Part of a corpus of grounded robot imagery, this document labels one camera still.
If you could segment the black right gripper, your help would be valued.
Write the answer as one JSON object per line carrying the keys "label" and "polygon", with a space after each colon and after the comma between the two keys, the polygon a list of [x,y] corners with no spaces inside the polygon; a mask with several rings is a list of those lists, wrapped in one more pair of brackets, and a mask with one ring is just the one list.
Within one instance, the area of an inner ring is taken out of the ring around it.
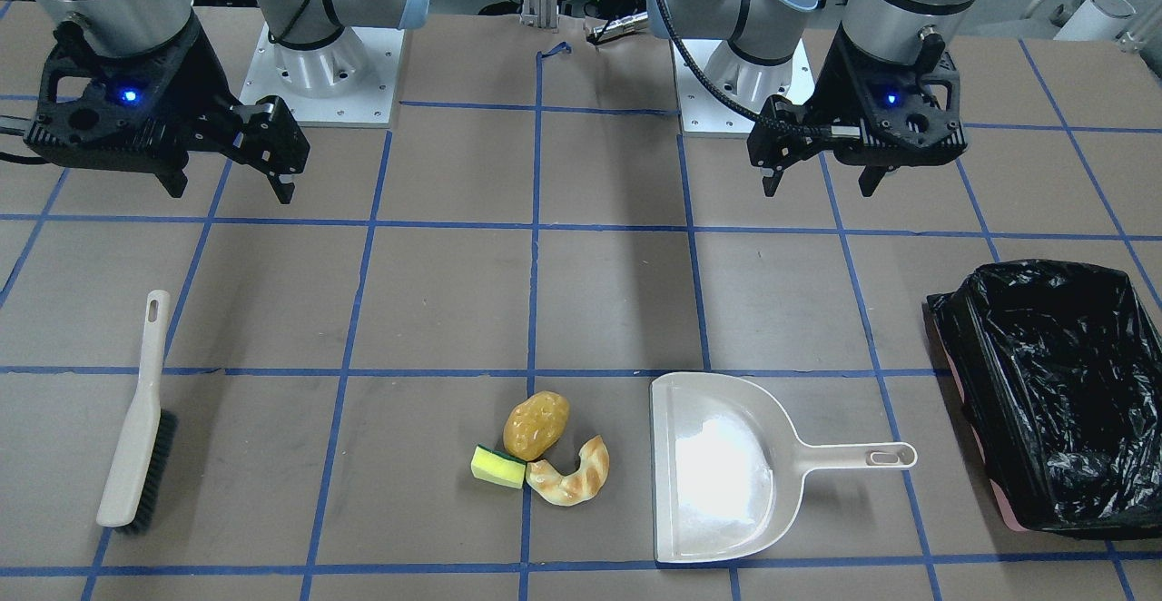
{"label": "black right gripper", "polygon": [[191,152],[223,153],[266,176],[278,203],[290,203],[310,145],[281,96],[243,103],[196,16],[144,53],[95,52],[83,26],[53,28],[40,99],[24,143],[65,169],[155,176],[181,199]]}

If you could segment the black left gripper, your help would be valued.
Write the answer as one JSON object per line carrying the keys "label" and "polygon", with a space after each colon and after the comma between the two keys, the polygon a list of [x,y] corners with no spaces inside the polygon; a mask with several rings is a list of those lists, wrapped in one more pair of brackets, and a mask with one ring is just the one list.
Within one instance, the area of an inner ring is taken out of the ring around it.
{"label": "black left gripper", "polygon": [[914,34],[912,62],[884,62],[838,34],[805,103],[772,95],[747,138],[763,195],[784,172],[819,152],[862,167],[861,196],[873,196],[889,171],[941,166],[970,142],[960,116],[961,77],[942,34]]}

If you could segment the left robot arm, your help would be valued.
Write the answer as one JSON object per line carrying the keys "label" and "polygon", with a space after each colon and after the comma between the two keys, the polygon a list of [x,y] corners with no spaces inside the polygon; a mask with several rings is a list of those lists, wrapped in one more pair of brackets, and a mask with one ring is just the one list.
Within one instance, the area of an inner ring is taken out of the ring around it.
{"label": "left robot arm", "polygon": [[976,0],[848,0],[815,90],[792,103],[773,76],[789,67],[822,0],[650,0],[655,33],[723,108],[752,123],[746,144],[763,194],[784,172],[831,152],[861,169],[862,195],[904,167],[967,150],[951,42]]}

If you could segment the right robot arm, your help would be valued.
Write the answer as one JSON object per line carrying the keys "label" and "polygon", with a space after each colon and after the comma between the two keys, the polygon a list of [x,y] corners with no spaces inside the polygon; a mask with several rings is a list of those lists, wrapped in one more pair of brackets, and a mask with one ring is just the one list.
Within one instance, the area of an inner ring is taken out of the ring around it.
{"label": "right robot arm", "polygon": [[297,109],[376,84],[359,31],[418,29],[430,0],[256,1],[279,85],[245,102],[192,0],[36,0],[53,19],[53,48],[34,116],[3,117],[28,153],[3,160],[144,173],[182,196],[191,152],[216,152],[290,203],[310,151]]}

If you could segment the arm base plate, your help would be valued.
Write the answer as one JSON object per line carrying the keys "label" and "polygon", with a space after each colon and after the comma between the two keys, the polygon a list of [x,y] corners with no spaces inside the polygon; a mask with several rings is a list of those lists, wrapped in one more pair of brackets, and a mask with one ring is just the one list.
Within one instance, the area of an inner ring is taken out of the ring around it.
{"label": "arm base plate", "polygon": [[267,40],[267,26],[241,80],[241,101],[281,96],[302,128],[390,127],[408,34],[346,27],[335,43],[310,51]]}
{"label": "arm base plate", "polygon": [[[805,103],[815,91],[815,79],[802,40],[792,51],[792,59],[781,64],[753,64],[744,60],[724,40],[686,40],[684,46],[715,88],[753,113],[763,109],[768,96],[780,95],[792,103]],[[753,122],[713,99],[713,94],[700,84],[680,53],[674,53],[674,67],[682,133],[686,137],[743,139],[751,133]]]}

